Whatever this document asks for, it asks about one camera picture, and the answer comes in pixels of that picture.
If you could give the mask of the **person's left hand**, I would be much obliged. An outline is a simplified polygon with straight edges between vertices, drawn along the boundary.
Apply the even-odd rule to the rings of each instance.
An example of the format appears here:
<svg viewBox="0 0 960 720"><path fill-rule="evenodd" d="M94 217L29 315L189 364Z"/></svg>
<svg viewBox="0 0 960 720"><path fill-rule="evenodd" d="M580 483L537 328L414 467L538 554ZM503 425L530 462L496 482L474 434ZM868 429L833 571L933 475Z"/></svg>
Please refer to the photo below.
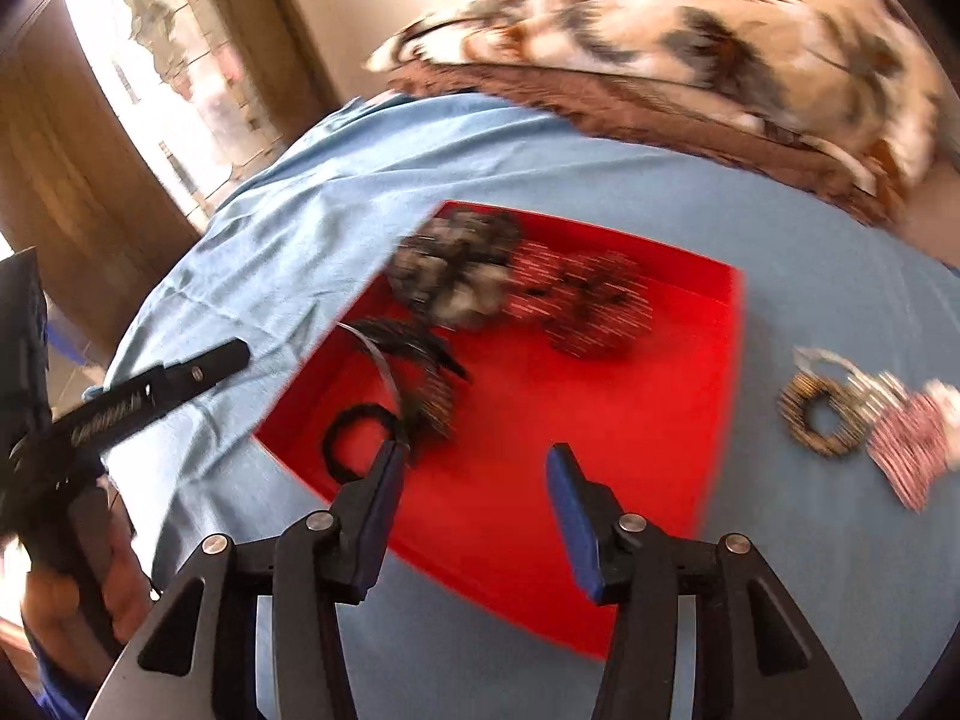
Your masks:
<svg viewBox="0 0 960 720"><path fill-rule="evenodd" d="M110 564L101 585L101 595L110 614L112 633L125 645L151 611L151 583L132 550L135 528L124 500L112 484L106 489L110 512ZM76 644L73 629L82 622L82 615L80 590L73 578L32 561L21 600L21 617L26 631L36 640L32 647L36 655L44 652L82 688L99 689L112 665L99 655L88 655Z"/></svg>

